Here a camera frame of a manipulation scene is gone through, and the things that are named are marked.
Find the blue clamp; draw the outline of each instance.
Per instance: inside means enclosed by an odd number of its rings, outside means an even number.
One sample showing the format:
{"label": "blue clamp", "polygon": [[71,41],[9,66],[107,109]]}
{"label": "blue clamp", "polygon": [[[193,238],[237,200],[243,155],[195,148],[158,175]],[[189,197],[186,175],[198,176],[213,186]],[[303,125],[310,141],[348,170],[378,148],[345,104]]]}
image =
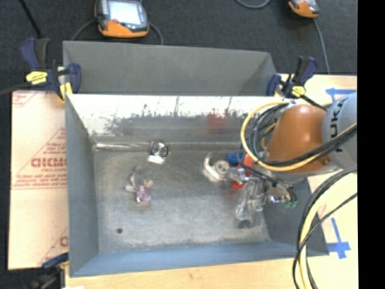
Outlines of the blue clamp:
{"label": "blue clamp", "polygon": [[[72,93],[79,91],[81,84],[81,69],[77,63],[70,63],[65,69],[57,71],[46,66],[46,48],[49,39],[25,40],[20,45],[20,53],[23,61],[27,63],[31,72],[27,74],[26,81],[31,90],[54,91],[64,99],[65,92],[69,89]],[[59,82],[58,77],[65,75],[66,83]]]}
{"label": "blue clamp", "polygon": [[266,95],[274,96],[277,92],[285,98],[298,99],[302,97],[306,92],[304,87],[306,81],[314,75],[317,68],[318,64],[312,57],[304,59],[299,56],[293,77],[289,74],[287,80],[283,81],[281,76],[275,73],[268,83]]}

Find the yellow cable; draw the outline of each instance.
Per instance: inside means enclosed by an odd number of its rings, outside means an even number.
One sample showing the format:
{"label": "yellow cable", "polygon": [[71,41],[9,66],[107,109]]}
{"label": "yellow cable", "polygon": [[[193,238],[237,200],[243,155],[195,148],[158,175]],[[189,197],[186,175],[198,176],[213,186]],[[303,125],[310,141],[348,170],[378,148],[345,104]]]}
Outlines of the yellow cable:
{"label": "yellow cable", "polygon": [[[321,153],[318,153],[318,154],[315,154],[313,155],[312,157],[309,157],[309,158],[306,158],[305,160],[303,161],[299,161],[295,164],[291,164],[291,165],[288,165],[288,166],[271,166],[271,165],[267,165],[265,164],[263,161],[261,161],[260,159],[258,159],[257,156],[255,156],[252,151],[248,148],[247,146],[247,143],[246,143],[246,139],[245,139],[245,131],[246,131],[246,127],[249,123],[249,121],[251,120],[251,118],[257,113],[259,112],[260,110],[266,108],[266,107],[270,107],[270,106],[273,106],[273,105],[281,105],[281,104],[288,104],[289,102],[285,102],[285,101],[276,101],[276,102],[271,102],[271,103],[267,103],[265,105],[262,105],[260,107],[258,107],[257,109],[253,110],[251,113],[248,114],[248,116],[246,117],[246,119],[244,120],[243,124],[242,124],[242,127],[241,127],[241,142],[242,142],[242,146],[243,148],[245,149],[246,153],[249,154],[249,156],[251,157],[251,159],[256,162],[257,164],[259,164],[261,167],[265,168],[265,169],[268,169],[268,170],[272,170],[272,171],[276,171],[276,172],[285,172],[285,171],[290,171],[290,170],[294,170],[294,169],[297,169],[297,168],[300,168],[300,167],[303,167],[305,166],[306,164],[309,164],[311,161],[313,161],[314,159],[318,158]],[[338,136],[336,136],[335,138],[338,138],[340,136],[343,136],[347,131],[349,131],[351,128],[355,127],[357,125],[357,123],[351,125],[350,127],[348,127],[347,129],[345,129],[344,131],[342,131]]]}
{"label": "yellow cable", "polygon": [[[328,199],[334,195],[334,192],[338,190],[338,187],[335,187],[335,185],[338,185],[338,181],[334,183],[328,190],[325,191],[324,194],[322,194],[319,199],[313,204],[309,212],[307,213],[307,216],[305,218],[305,221],[303,223],[301,235],[300,235],[300,244],[302,244],[303,240],[305,239],[306,235],[309,233],[312,222],[314,217],[316,216],[318,210],[326,204]],[[344,185],[339,185],[342,186],[343,188],[347,188],[350,185],[349,184],[344,184]],[[300,267],[300,273],[301,273],[301,278],[303,285],[305,286],[306,289],[312,289],[312,285],[309,280],[309,275],[307,274],[307,266],[306,266],[306,245],[302,248],[299,260],[298,260],[298,265]]]}

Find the metal object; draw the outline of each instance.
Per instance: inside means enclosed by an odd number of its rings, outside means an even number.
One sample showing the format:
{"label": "metal object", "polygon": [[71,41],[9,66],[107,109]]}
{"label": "metal object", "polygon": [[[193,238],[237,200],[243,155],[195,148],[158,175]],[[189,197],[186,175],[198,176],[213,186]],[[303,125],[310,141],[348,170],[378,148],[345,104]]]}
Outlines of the metal object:
{"label": "metal object", "polygon": [[230,169],[230,164],[225,160],[218,160],[210,165],[212,153],[208,153],[203,160],[203,174],[213,182],[225,181],[226,173]]}
{"label": "metal object", "polygon": [[170,149],[162,140],[153,141],[150,144],[148,161],[151,163],[162,164],[169,154]]}
{"label": "metal object", "polygon": [[235,210],[237,227],[253,226],[254,215],[263,211],[266,202],[265,190],[266,182],[258,178],[250,178],[243,186]]}

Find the red object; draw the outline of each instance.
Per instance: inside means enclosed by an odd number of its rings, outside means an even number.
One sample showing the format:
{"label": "red object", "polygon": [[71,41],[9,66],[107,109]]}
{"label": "red object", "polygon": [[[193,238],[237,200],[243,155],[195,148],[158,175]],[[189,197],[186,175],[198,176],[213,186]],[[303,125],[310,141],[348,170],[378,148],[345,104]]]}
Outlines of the red object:
{"label": "red object", "polygon": [[[249,156],[249,154],[245,154],[244,164],[245,164],[245,166],[247,166],[247,167],[253,168],[253,159]],[[242,168],[242,166],[241,166],[241,165],[236,165],[235,168]],[[251,175],[250,172],[245,172],[245,174],[246,174],[247,176],[250,176],[250,175]],[[238,183],[235,182],[235,181],[232,182],[232,187],[233,187],[233,188],[241,189],[241,188],[243,188],[244,185],[245,185],[244,183],[238,184]]]}

